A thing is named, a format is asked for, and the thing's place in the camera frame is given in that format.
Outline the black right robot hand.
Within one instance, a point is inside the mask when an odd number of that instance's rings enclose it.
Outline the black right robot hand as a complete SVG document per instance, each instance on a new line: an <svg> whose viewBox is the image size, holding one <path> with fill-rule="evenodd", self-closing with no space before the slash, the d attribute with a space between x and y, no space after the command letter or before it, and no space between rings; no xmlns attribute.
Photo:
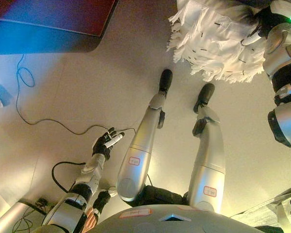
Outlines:
<svg viewBox="0 0 291 233"><path fill-rule="evenodd" d="M276 16L272 12L271 7L262 9L255 15L255 19L258 20L257 27L250 33L248 37L241 41L243 46L248 46L255 43L263 37L267 37L270 30L275 26Z"/></svg>

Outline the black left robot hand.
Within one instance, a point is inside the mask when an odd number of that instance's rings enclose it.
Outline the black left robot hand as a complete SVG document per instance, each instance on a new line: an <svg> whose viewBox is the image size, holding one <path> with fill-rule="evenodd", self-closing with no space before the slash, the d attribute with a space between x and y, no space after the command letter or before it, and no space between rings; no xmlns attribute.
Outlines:
<svg viewBox="0 0 291 233"><path fill-rule="evenodd" d="M110 152L114 145L118 143L125 136L124 132L117 133L114 127L108 129L101 137L94 143L92 151L93 155L102 154L106 160L110 159Z"/></svg>

